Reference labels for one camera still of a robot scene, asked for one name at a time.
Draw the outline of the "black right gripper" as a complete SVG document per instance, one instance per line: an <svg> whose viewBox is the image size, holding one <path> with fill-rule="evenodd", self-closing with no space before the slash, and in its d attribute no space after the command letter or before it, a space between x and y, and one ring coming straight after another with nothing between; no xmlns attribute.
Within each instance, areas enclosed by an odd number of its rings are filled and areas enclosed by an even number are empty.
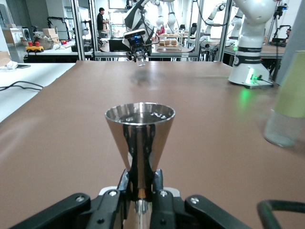
<svg viewBox="0 0 305 229"><path fill-rule="evenodd" d="M130 38L128 39L130 45L130 51L126 52L126 57L129 61L137 61L137 52L144 53L144 59L146 60L151 56L152 50L147 49L143 38Z"/></svg>

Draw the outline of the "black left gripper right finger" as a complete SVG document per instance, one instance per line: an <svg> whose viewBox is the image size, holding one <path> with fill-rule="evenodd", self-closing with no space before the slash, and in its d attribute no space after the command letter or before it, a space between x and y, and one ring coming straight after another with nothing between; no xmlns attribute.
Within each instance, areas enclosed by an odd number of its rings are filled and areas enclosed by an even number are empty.
<svg viewBox="0 0 305 229"><path fill-rule="evenodd" d="M179 190L163 186L157 169L152 183L151 229L248 229L249 226L201 195L183 200Z"/></svg>

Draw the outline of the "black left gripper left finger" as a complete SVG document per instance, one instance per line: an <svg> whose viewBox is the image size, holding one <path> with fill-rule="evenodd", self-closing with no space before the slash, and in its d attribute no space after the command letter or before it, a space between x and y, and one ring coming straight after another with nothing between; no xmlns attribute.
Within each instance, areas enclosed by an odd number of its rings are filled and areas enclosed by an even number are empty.
<svg viewBox="0 0 305 229"><path fill-rule="evenodd" d="M75 193L12 226L13 229L120 229L123 196L129 177L124 170L118 186L105 187L95 199Z"/></svg>

